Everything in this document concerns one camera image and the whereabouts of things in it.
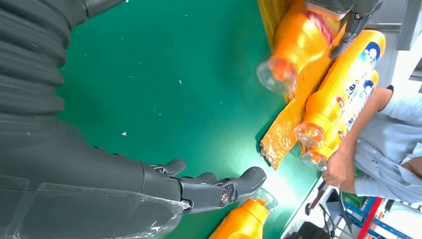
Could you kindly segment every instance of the human hand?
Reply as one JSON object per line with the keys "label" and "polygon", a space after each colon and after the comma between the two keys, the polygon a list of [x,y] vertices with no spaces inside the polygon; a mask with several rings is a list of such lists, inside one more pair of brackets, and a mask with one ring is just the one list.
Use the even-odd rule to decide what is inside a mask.
{"label": "human hand", "polygon": [[322,178],[326,184],[340,187],[340,184],[346,179],[346,156],[347,153],[337,150],[329,158],[327,169],[322,172]]}

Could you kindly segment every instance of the person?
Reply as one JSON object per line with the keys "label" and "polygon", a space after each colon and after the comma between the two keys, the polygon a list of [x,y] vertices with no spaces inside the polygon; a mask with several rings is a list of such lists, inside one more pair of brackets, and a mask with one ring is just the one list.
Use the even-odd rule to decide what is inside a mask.
{"label": "person", "polygon": [[422,94],[376,88],[322,177],[358,196],[422,202]]}

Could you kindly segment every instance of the orange plastic bottle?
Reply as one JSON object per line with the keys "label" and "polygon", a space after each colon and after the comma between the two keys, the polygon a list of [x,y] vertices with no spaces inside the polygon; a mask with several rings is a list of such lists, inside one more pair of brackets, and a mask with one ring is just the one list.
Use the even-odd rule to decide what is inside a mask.
{"label": "orange plastic bottle", "polygon": [[277,201],[265,189],[228,213],[209,239],[262,239],[262,230]]}
{"label": "orange plastic bottle", "polygon": [[256,70],[259,80],[274,93],[294,92],[300,72],[325,54],[339,31],[339,20],[308,11],[303,0],[296,1],[277,27],[273,55]]}
{"label": "orange plastic bottle", "polygon": [[302,155],[301,160],[304,163],[320,171],[326,170],[328,159],[338,149],[341,141],[352,128],[366,101],[378,85],[378,79],[379,76],[375,70],[365,75],[362,84],[356,87],[356,96],[348,105],[345,113],[324,135],[324,144],[321,147],[311,147],[307,153]]}
{"label": "orange plastic bottle", "polygon": [[384,50],[382,33],[364,30],[357,36],[335,60],[318,91],[308,98],[304,121],[294,129],[299,141],[310,147],[323,145],[325,132],[356,96],[356,87],[374,68]]}

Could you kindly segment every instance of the robotic arm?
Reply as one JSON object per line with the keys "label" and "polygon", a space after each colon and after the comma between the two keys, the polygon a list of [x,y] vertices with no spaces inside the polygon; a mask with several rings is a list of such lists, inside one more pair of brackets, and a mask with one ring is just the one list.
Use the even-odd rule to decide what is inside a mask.
{"label": "robotic arm", "polygon": [[347,20],[346,31],[331,57],[340,55],[365,28],[372,14],[379,10],[383,0],[305,0],[308,10],[335,19]]}
{"label": "robotic arm", "polygon": [[143,238],[250,197],[266,179],[177,177],[89,146],[56,118],[71,30],[124,0],[0,0],[0,238]]}

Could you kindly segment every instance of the bottle cap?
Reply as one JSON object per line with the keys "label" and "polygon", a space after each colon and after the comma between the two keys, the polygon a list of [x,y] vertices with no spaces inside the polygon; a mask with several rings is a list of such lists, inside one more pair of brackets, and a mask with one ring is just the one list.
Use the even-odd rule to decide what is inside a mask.
{"label": "bottle cap", "polygon": [[309,147],[320,147],[324,144],[324,131],[313,123],[302,123],[293,130],[296,138]]}
{"label": "bottle cap", "polygon": [[263,188],[258,189],[258,191],[256,191],[251,198],[264,206],[270,212],[274,211],[278,206],[278,202],[274,196]]}
{"label": "bottle cap", "polygon": [[317,152],[309,151],[303,154],[301,161],[318,171],[325,171],[327,169],[327,158]]}
{"label": "bottle cap", "polygon": [[287,95],[294,93],[297,84],[297,71],[286,59],[271,58],[256,69],[259,81],[270,91]]}

